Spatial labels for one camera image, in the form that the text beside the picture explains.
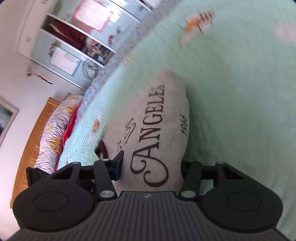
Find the red fabric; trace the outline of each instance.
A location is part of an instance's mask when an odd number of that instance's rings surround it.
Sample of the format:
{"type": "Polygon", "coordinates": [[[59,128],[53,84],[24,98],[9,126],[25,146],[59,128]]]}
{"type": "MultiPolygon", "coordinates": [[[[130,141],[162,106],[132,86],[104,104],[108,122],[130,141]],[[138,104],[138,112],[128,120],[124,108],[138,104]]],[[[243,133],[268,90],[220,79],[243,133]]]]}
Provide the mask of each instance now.
{"type": "Polygon", "coordinates": [[[75,125],[75,120],[77,118],[78,109],[79,108],[77,108],[76,111],[74,112],[74,114],[72,115],[72,117],[71,117],[71,119],[70,119],[70,121],[69,121],[69,123],[68,123],[68,125],[67,125],[67,127],[65,129],[65,132],[63,134],[63,140],[62,140],[63,148],[65,146],[66,140],[68,140],[68,138],[70,137],[70,135],[71,135],[71,133],[73,131],[73,127],[75,125]]]}
{"type": "Polygon", "coordinates": [[[86,39],[86,36],[83,33],[60,21],[54,21],[52,24],[66,37],[57,33],[53,28],[49,30],[50,33],[79,50],[83,49],[86,39]]]}

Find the metal screw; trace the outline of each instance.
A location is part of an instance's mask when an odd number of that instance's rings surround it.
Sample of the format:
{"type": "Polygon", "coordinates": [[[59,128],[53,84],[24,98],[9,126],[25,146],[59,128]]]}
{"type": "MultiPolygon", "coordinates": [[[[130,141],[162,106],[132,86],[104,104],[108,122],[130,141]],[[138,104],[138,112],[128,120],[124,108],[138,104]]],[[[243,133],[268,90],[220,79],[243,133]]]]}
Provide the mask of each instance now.
{"type": "Polygon", "coordinates": [[[190,191],[190,190],[186,190],[181,192],[181,196],[185,197],[185,198],[192,198],[196,195],[196,193],[194,191],[190,191]]]}
{"type": "Polygon", "coordinates": [[[110,190],[105,190],[100,192],[100,196],[103,198],[110,198],[114,196],[114,192],[110,191],[110,190]]]}

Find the round black pad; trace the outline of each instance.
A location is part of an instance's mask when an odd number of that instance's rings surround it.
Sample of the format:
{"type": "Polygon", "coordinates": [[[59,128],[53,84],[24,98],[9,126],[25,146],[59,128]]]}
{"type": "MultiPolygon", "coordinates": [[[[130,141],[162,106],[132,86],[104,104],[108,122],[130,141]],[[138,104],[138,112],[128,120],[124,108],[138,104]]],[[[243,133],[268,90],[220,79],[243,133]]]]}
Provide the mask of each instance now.
{"type": "Polygon", "coordinates": [[[230,180],[208,191],[202,199],[207,216],[219,226],[237,232],[274,227],[283,211],[274,192],[257,182],[230,180]]]}
{"type": "Polygon", "coordinates": [[[92,208],[91,195],[76,183],[50,180],[21,192],[14,201],[13,213],[23,227],[55,231],[78,224],[92,208]]]}
{"type": "Polygon", "coordinates": [[[235,192],[228,196],[229,206],[238,211],[254,211],[262,205],[261,198],[251,192],[235,192]]]}
{"type": "Polygon", "coordinates": [[[34,205],[41,211],[52,212],[64,208],[68,204],[68,201],[68,197],[63,193],[45,192],[35,198],[34,205]]]}

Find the pillow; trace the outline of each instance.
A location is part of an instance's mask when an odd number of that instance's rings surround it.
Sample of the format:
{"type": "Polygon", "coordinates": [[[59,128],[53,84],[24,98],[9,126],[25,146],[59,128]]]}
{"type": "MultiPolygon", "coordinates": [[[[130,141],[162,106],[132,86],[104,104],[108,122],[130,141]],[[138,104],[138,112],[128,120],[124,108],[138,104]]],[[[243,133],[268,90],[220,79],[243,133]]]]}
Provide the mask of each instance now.
{"type": "Polygon", "coordinates": [[[171,71],[153,76],[108,125],[103,140],[110,158],[124,150],[121,191],[179,191],[189,132],[183,80],[171,71]]]}
{"type": "Polygon", "coordinates": [[[39,156],[34,168],[49,174],[55,170],[62,153],[62,138],[70,118],[79,107],[82,95],[73,95],[64,100],[49,118],[40,141],[39,156]]]}

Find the white pillow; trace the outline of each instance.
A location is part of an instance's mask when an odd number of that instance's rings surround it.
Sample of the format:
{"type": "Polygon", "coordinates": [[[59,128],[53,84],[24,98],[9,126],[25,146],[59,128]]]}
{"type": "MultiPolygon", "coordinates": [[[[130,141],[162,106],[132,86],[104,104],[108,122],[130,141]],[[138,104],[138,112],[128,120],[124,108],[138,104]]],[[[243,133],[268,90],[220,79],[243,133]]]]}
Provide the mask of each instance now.
{"type": "Polygon", "coordinates": [[[179,191],[188,131],[189,104],[183,80],[171,71],[161,72],[105,132],[110,158],[124,150],[116,192],[179,191]]]}

